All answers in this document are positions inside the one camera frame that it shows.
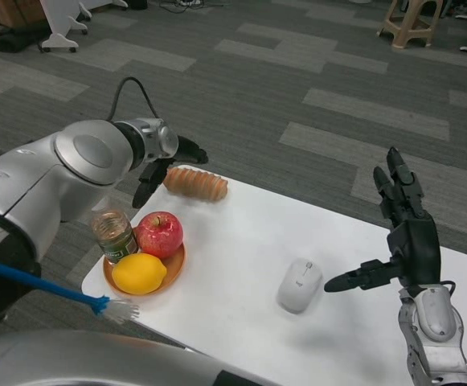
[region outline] wooden plate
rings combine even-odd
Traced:
[[[152,294],[156,294],[164,290],[169,285],[171,285],[174,282],[174,280],[176,280],[179,273],[182,271],[183,264],[185,263],[185,259],[186,259],[185,246],[181,244],[178,250],[174,253],[174,255],[172,255],[171,257],[167,257],[166,259],[162,259],[162,263],[167,268],[167,275],[163,278],[161,285],[155,291],[149,292],[148,294],[144,294],[144,295],[132,295],[124,291],[121,291],[115,285],[115,282],[113,281],[113,278],[112,278],[113,264],[110,263],[107,258],[103,259],[104,278],[106,278],[106,281],[108,282],[108,284],[110,284],[110,286],[120,294],[129,295],[129,296],[152,295]]]

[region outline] plastic stool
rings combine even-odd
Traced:
[[[408,9],[403,16],[393,16],[394,10],[397,7],[398,0],[393,0],[391,7],[385,16],[383,25],[376,33],[379,36],[383,31],[389,31],[394,35],[392,46],[395,48],[405,48],[408,40],[414,38],[426,39],[426,47],[432,44],[433,33],[435,32],[436,24],[439,21],[440,11],[442,10],[442,0],[410,0]],[[435,2],[436,9],[433,15],[432,24],[427,24],[420,18],[420,12],[423,5],[427,2]]]

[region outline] bread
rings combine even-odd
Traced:
[[[182,167],[167,171],[163,180],[167,190],[177,195],[185,195],[206,201],[220,201],[227,194],[227,181],[218,175]]]

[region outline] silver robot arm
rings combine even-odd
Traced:
[[[161,119],[71,124],[0,156],[0,216],[23,232],[38,261],[60,221],[81,217],[133,167],[177,150],[178,136]]]
[[[418,285],[400,292],[399,327],[408,346],[407,366],[417,386],[467,386],[462,350],[464,323],[444,285]]]
[[[59,224],[81,217],[143,163],[145,202],[175,162],[206,163],[159,118],[81,121],[0,156],[0,263],[40,276]],[[31,289],[0,278],[0,318]]]

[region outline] white mouse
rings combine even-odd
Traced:
[[[306,310],[322,283],[322,271],[313,261],[296,259],[290,265],[278,290],[277,301],[287,311]]]

